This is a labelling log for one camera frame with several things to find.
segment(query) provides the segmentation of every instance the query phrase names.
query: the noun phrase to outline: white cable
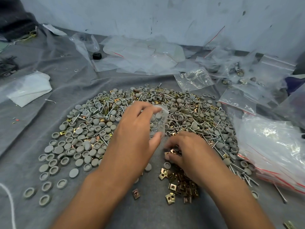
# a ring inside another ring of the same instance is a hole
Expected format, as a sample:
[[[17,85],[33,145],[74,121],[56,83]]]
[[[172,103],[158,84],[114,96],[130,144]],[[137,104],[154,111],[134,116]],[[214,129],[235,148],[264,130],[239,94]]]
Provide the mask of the white cable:
[[[10,190],[4,184],[0,183],[0,186],[6,191],[7,195],[9,196],[9,200],[10,200],[10,204],[11,204],[11,214],[12,214],[12,227],[13,227],[13,229],[16,229],[14,200],[13,200],[12,194],[11,194]]]

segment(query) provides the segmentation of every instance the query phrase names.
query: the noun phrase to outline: gray cloth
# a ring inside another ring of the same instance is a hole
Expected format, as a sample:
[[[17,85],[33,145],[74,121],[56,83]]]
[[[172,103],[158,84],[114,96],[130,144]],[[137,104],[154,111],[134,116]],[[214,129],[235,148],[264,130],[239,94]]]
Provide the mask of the gray cloth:
[[[75,168],[71,160],[68,166],[61,167],[60,172],[49,179],[54,185],[49,192],[52,196],[50,204],[45,208],[38,205],[39,198],[43,195],[38,169],[45,163],[39,162],[38,157],[44,153],[44,148],[52,139],[51,134],[59,131],[59,125],[66,120],[66,115],[75,105],[85,103],[104,90],[129,89],[145,83],[151,86],[162,83],[163,87],[179,90],[173,75],[141,76],[116,73],[115,70],[95,73],[67,37],[54,36],[48,30],[43,31],[45,35],[39,31],[37,38],[9,46],[1,54],[2,57],[17,56],[16,61],[21,70],[0,80],[0,85],[38,70],[51,77],[50,84],[53,88],[50,93],[23,108],[10,100],[0,103],[0,182],[12,192],[17,228],[24,229],[48,228],[69,204],[88,175],[80,168],[78,177],[69,178],[69,171]],[[215,86],[193,93],[210,93],[219,97]],[[12,118],[19,121],[12,124]],[[115,210],[107,228],[226,228],[217,207],[204,191],[201,191],[201,197],[194,199],[192,204],[183,204],[183,200],[177,197],[173,205],[167,205],[165,195],[170,192],[168,180],[158,179],[165,162],[162,150],[165,140],[166,138],[162,140],[150,160],[152,170],[149,173],[144,172],[139,182],[132,187],[139,189],[141,197],[134,200],[131,189]],[[55,186],[63,178],[68,180],[68,185],[59,190]],[[289,201],[288,205],[284,205],[272,185],[262,181],[259,183],[261,186],[253,189],[259,193],[259,203],[277,228],[282,228],[284,220],[293,221],[297,228],[305,225],[305,204],[299,195],[283,191]],[[28,187],[35,187],[37,193],[32,199],[24,200],[22,194]],[[238,193],[228,197],[238,201]],[[1,188],[0,206],[0,228],[11,228],[10,203]]]

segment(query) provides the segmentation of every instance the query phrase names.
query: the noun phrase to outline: person's left hand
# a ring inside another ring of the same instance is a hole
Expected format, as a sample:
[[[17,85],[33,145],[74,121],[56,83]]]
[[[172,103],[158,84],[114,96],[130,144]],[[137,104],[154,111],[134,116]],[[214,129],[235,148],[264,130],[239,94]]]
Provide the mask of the person's left hand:
[[[160,144],[161,132],[149,139],[150,119],[160,110],[161,108],[143,101],[136,101],[128,107],[97,172],[102,172],[103,176],[111,176],[114,185],[119,184],[120,188],[129,189],[142,174]]]

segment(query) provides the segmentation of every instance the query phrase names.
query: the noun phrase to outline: pile of hardware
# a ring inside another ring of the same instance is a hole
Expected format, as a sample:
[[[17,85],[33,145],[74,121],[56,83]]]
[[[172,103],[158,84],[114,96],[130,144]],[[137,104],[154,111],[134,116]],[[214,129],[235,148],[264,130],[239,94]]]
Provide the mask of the pile of hardware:
[[[212,100],[206,99],[214,100],[216,97],[207,94],[196,96],[189,92],[176,92],[173,89],[162,88],[160,85],[150,88],[149,84],[145,84],[145,87],[131,87],[130,90],[114,88],[110,94],[104,91],[88,100],[86,104],[76,105],[75,109],[72,109],[67,115],[67,119],[59,126],[60,131],[51,135],[53,139],[44,149],[44,154],[38,158],[40,162],[46,162],[39,168],[40,181],[44,182],[42,192],[52,189],[53,184],[46,181],[71,161],[74,161],[73,166],[76,168],[71,169],[70,178],[78,176],[78,168],[83,165],[85,172],[100,165],[116,125],[125,109],[134,101],[147,101],[153,105],[161,104],[167,106],[169,110],[167,119],[164,119],[164,115],[160,113],[156,113],[152,117],[151,136],[161,129],[165,129],[167,135],[176,135],[181,130],[194,132],[219,153],[232,172],[249,185],[250,181],[254,182],[249,177],[251,171],[255,169],[252,165],[244,162],[242,169],[233,163],[238,159],[236,156],[238,146],[233,125],[225,111],[222,110],[220,103],[214,106]],[[176,150],[173,149],[170,152],[179,153]],[[171,171],[170,167],[170,163],[166,162],[160,174],[162,178],[169,179],[169,189],[173,191],[166,196],[168,203],[174,202],[175,194],[182,195],[185,203],[191,202],[192,198],[199,196],[198,186],[185,175],[183,170],[173,167],[173,171]],[[56,186],[58,189],[63,189],[67,184],[68,181],[62,179]],[[35,193],[36,189],[30,187],[24,192],[24,198],[31,198]],[[140,196],[138,190],[135,190],[133,194],[135,199]],[[40,198],[39,204],[45,206],[50,201],[51,196],[46,194]]]

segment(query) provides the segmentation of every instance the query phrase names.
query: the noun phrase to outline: white wall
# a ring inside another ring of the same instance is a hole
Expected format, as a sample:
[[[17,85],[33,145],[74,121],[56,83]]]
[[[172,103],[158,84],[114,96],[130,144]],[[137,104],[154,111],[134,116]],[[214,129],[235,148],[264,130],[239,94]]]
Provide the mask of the white wall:
[[[100,35],[203,45],[224,25],[235,49],[305,51],[305,0],[21,0],[38,22]]]

